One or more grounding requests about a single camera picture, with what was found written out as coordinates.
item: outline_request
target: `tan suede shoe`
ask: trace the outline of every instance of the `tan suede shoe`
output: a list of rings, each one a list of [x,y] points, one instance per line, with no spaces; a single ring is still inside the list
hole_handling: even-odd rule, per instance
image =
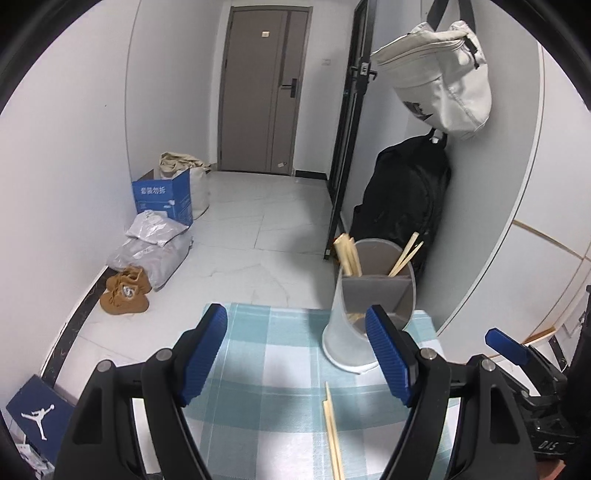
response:
[[[125,267],[123,272],[119,272],[117,275],[107,278],[107,290],[116,290],[117,285],[121,280],[125,280],[127,285],[137,285],[141,293],[148,293],[152,290],[152,285],[150,285],[148,276],[142,267],[129,265],[128,267]]]
[[[99,303],[111,315],[141,313],[150,306],[148,297],[140,292],[139,286],[126,284],[125,280],[120,281],[114,291],[103,293]]]

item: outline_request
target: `blue clamp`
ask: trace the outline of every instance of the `blue clamp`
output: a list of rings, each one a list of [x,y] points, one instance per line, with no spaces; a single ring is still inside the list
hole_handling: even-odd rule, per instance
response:
[[[530,361],[530,351],[498,328],[491,328],[485,335],[486,344],[515,365],[523,367]]]
[[[183,406],[201,394],[227,329],[226,309],[213,303],[197,328],[181,335],[175,345],[174,350],[178,350],[175,368],[180,381],[177,394]]]
[[[410,349],[404,345],[400,333],[379,305],[368,309],[365,329],[390,392],[406,406],[410,406],[417,375],[415,370],[418,369]]]

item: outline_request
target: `blue gripper pad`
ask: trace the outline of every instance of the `blue gripper pad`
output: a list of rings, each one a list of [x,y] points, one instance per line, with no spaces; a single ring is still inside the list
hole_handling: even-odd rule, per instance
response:
[[[395,346],[395,341],[388,333],[384,322],[391,323],[391,320],[382,307],[374,305],[368,309],[365,314],[365,329],[390,392],[406,406],[410,406],[412,391],[408,365]]]
[[[184,332],[174,345],[175,390],[182,407],[201,394],[227,329],[226,309],[212,303],[197,327]]]
[[[530,361],[530,352],[527,347],[516,342],[498,328],[491,328],[486,333],[484,340],[495,352],[500,353],[515,365],[527,365]]]

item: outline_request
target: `white tile floor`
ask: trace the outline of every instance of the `white tile floor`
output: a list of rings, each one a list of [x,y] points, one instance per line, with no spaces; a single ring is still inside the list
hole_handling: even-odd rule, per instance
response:
[[[150,308],[117,317],[97,305],[57,379],[79,397],[103,358],[142,362],[194,328],[210,302],[329,309],[334,267],[322,260],[330,217],[325,182],[251,173],[211,172],[211,205],[190,231],[189,256]]]

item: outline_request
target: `checkered tablecloth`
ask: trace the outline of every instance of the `checkered tablecloth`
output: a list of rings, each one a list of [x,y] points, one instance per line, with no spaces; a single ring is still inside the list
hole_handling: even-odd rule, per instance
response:
[[[184,409],[196,445],[216,480],[333,478],[322,400],[332,392],[345,477],[379,479],[408,409],[390,394],[379,368],[344,372],[320,340],[330,312],[231,304],[228,333],[203,393]],[[406,328],[441,352],[430,317],[416,311]],[[457,400],[450,401],[431,479],[444,477]]]

